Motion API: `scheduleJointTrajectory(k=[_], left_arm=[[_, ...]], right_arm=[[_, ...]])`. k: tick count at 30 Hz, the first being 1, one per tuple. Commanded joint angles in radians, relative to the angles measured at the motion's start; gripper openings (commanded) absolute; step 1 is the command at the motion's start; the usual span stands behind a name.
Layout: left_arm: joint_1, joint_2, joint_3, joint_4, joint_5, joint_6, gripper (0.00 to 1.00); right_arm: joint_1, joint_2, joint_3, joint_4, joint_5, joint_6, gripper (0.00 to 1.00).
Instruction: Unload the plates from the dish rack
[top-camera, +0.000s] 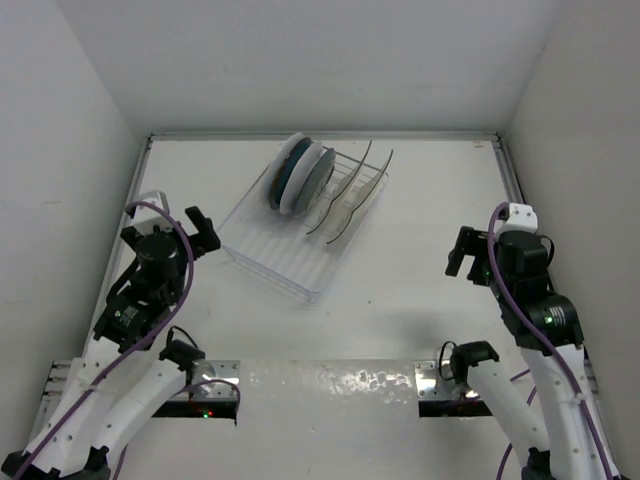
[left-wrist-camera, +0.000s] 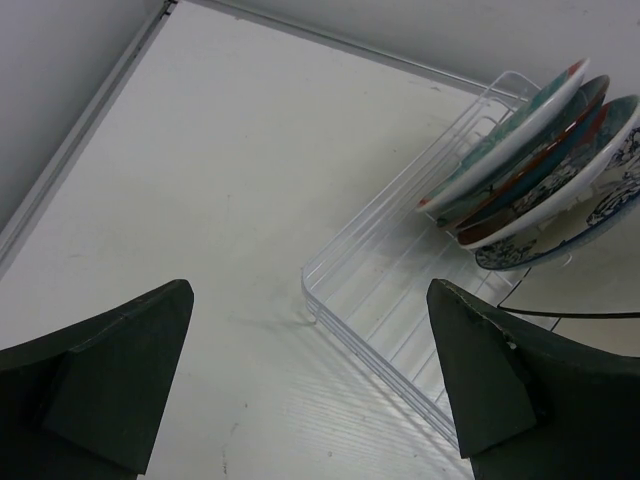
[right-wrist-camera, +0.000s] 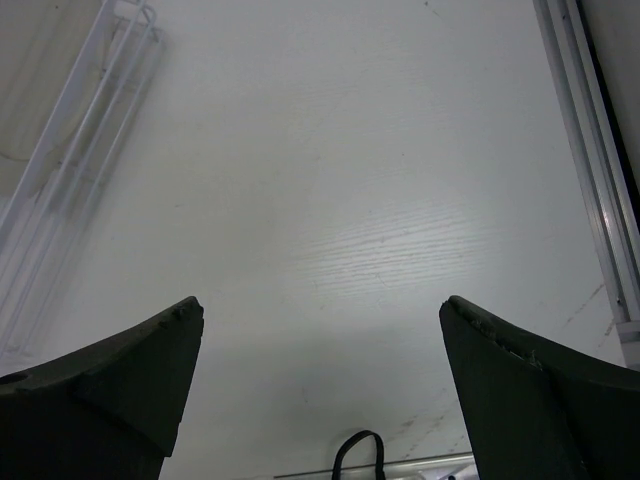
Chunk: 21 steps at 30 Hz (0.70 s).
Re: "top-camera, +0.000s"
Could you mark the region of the clear plastic dish rack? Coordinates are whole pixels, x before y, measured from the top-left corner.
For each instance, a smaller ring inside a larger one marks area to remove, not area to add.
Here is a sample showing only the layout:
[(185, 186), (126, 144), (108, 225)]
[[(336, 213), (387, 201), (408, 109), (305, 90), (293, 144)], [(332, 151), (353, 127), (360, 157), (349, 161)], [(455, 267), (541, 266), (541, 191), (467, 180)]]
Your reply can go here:
[(222, 222), (219, 234), (224, 250), (238, 265), (265, 282), (301, 299), (316, 300), (331, 283), (361, 224), (384, 190), (391, 163), (368, 209), (351, 221), (336, 242), (330, 245), (327, 242), (336, 235), (340, 222), (349, 214), (360, 188), (382, 169), (389, 154), (390, 151), (384, 157), (365, 160), (351, 191), (311, 235), (307, 232), (323, 215), (338, 184), (361, 159), (339, 154), (333, 175), (319, 201), (301, 214), (285, 216), (270, 209), (261, 195), (263, 178), (259, 177)]

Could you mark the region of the white round plate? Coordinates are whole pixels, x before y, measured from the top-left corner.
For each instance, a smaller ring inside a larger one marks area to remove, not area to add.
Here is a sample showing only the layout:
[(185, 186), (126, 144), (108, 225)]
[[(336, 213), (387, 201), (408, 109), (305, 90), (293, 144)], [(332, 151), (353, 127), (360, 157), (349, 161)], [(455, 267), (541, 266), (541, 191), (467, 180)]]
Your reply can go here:
[[(296, 141), (303, 136), (308, 137), (301, 132), (295, 133), (292, 136), (290, 136), (285, 141), (284, 145), (282, 146), (282, 148), (280, 149), (276, 157), (269, 164), (263, 180), (263, 191), (264, 191), (263, 196), (266, 199), (266, 202), (268, 205), (269, 205), (269, 201), (267, 199), (267, 195), (268, 195), (269, 185), (271, 183), (271, 180), (275, 176), (276, 170), (278, 169), (278, 162), (282, 159), (281, 151), (283, 147), (287, 144), (289, 140)], [(301, 191), (301, 188), (305, 183), (309, 173), (319, 161), (322, 154), (323, 154), (322, 143), (312, 140), (311, 146), (301, 156), (300, 160), (294, 167), (288, 182), (286, 183), (283, 196), (280, 201), (280, 207), (278, 210), (276, 210), (281, 215), (291, 215), (293, 213), (293, 207)]]

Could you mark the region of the red teal floral bowl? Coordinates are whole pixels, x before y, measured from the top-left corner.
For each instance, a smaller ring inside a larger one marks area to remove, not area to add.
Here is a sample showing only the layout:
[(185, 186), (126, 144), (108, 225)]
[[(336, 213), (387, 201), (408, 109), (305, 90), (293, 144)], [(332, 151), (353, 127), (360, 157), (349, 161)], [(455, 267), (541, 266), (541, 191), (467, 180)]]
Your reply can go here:
[(299, 140), (289, 140), (281, 151), (282, 159), (278, 162), (274, 178), (269, 185), (267, 199), (272, 210), (278, 210), (286, 183), (293, 172), (294, 167), (301, 156), (311, 146), (310, 137), (301, 137)]

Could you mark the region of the square plate dark rim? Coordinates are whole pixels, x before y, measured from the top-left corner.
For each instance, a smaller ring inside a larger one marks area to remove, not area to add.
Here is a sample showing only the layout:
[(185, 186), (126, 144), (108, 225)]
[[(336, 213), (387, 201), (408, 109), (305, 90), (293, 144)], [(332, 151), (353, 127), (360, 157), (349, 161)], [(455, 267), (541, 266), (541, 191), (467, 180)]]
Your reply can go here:
[(333, 207), (334, 206), (339, 206), (343, 202), (344, 197), (351, 191), (353, 185), (355, 184), (356, 180), (359, 177), (360, 171), (361, 171), (361, 169), (362, 169), (362, 167), (363, 167), (363, 165), (365, 163), (365, 160), (367, 159), (367, 156), (368, 156), (368, 154), (370, 152), (372, 143), (373, 143), (373, 141), (370, 140), (362, 159), (357, 161), (356, 162), (356, 167), (349, 174), (345, 175), (342, 178), (342, 180), (340, 181), (340, 183), (338, 184), (338, 186), (336, 188), (336, 191), (334, 192), (334, 195), (333, 195), (328, 207), (324, 211), (323, 215), (319, 218), (318, 222), (314, 225), (314, 227), (310, 231), (307, 232), (307, 235), (311, 235), (316, 230), (318, 230), (325, 223), (327, 218), (329, 217)]
[(339, 228), (336, 230), (336, 235), (327, 242), (327, 245), (336, 242), (337, 239), (340, 238), (348, 229), (351, 221), (368, 209), (375, 197), (375, 194), (383, 180), (384, 175), (386, 174), (386, 171), (388, 170), (393, 156), (394, 150), (391, 150), (389, 157), (387, 158), (382, 169), (368, 183), (364, 184), (360, 188), (349, 214), (345, 216), (344, 219), (340, 222)]

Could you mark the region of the blue floral round plate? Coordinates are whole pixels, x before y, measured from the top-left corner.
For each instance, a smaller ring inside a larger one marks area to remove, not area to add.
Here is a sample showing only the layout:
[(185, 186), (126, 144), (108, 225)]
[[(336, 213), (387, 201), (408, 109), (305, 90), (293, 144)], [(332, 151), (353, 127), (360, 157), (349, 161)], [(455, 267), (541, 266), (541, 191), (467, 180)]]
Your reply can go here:
[(318, 201), (333, 175), (335, 159), (336, 152), (333, 148), (329, 148), (322, 154), (301, 188), (293, 207), (294, 214), (308, 211)]

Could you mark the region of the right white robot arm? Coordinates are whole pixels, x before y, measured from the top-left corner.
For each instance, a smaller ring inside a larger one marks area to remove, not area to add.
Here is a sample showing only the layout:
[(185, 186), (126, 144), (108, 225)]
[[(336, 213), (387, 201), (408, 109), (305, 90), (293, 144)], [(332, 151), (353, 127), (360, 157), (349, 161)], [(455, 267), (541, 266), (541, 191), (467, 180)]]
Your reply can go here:
[(465, 257), (468, 280), (491, 289), (534, 382), (541, 410), (515, 389), (486, 341), (454, 347), (456, 384), (475, 391), (509, 439), (523, 479), (617, 479), (585, 369), (583, 334), (575, 306), (550, 285), (551, 252), (540, 236), (509, 231), (498, 239), (460, 229), (446, 275)]

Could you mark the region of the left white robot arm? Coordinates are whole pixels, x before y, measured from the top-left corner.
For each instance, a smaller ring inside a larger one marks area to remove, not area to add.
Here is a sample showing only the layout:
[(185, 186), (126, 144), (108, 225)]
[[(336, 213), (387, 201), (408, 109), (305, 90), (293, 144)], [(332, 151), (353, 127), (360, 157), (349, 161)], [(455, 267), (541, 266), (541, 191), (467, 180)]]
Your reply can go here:
[(212, 221), (192, 206), (185, 233), (164, 207), (136, 201), (121, 232), (134, 259), (109, 289), (85, 354), (42, 430), (1, 470), (13, 479), (107, 479), (116, 456), (172, 396), (190, 390), (205, 354), (182, 340), (152, 347), (184, 305), (195, 261), (221, 247)]

